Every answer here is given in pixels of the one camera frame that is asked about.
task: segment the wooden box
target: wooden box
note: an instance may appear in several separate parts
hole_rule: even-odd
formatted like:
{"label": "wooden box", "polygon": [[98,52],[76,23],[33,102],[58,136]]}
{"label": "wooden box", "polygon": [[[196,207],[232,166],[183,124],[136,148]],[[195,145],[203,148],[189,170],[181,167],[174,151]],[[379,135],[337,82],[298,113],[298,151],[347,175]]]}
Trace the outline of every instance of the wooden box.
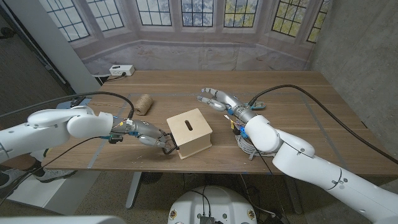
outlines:
{"label": "wooden box", "polygon": [[211,147],[210,134],[213,130],[198,108],[167,118],[167,124],[180,148],[178,153],[181,159]]}

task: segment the ball of twine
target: ball of twine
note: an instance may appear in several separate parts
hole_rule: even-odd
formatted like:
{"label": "ball of twine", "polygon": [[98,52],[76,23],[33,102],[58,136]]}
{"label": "ball of twine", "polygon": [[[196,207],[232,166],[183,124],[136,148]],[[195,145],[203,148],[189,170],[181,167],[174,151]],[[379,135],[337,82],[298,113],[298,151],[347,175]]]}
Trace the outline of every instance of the ball of twine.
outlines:
{"label": "ball of twine", "polygon": [[148,94],[142,94],[134,105],[134,110],[137,115],[145,115],[149,110],[150,106],[153,104],[153,99]]}

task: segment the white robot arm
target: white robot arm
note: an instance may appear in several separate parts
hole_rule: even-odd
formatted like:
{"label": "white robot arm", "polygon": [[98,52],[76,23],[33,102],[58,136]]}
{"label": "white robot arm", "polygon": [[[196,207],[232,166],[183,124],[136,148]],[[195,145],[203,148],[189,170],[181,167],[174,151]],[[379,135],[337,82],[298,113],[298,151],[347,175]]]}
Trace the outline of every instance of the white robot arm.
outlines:
{"label": "white robot arm", "polygon": [[168,134],[148,122],[122,119],[104,112],[96,116],[91,108],[76,106],[38,111],[28,117],[27,123],[0,131],[0,163],[59,146],[71,135],[76,138],[103,136],[114,144],[122,141],[125,134],[137,137],[145,145],[161,147],[165,153],[171,152],[165,138]]}
{"label": "white robot arm", "polygon": [[297,136],[274,129],[236,97],[204,88],[213,99],[198,96],[212,108],[227,110],[244,124],[244,131],[261,152],[276,152],[272,163],[283,173],[315,184],[374,223],[398,222],[398,195],[315,155],[315,149]]}

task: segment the box lid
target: box lid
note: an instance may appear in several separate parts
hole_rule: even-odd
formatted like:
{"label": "box lid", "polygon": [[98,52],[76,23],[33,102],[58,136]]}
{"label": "box lid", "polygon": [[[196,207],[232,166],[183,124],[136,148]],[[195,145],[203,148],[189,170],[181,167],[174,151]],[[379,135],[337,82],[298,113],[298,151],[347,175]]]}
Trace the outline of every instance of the box lid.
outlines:
{"label": "box lid", "polygon": [[167,118],[167,124],[178,146],[213,132],[198,108]]}

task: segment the power strip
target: power strip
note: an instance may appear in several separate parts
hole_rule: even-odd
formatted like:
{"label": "power strip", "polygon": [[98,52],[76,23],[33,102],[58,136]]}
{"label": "power strip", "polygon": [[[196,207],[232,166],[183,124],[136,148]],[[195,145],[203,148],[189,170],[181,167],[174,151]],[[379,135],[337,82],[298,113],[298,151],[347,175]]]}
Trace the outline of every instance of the power strip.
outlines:
{"label": "power strip", "polygon": [[109,71],[112,76],[121,76],[123,72],[126,72],[126,76],[131,76],[135,69],[132,65],[113,65]]}

